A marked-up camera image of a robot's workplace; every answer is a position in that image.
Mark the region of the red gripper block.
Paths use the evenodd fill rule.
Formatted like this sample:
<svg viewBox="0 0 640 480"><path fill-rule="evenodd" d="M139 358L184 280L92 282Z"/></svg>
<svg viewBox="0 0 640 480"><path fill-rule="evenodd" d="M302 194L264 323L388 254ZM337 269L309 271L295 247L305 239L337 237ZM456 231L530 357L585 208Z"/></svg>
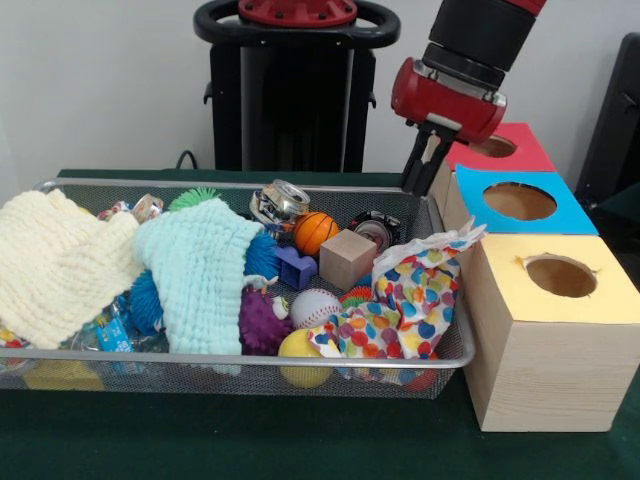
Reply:
<svg viewBox="0 0 640 480"><path fill-rule="evenodd" d="M460 142L482 143L501 123L507 97L474 86L409 57L400 67L391 94L394 112L420 125L402 174L402 190L416 197L430 190L451 149ZM430 123L450 131L432 131Z"/></svg>

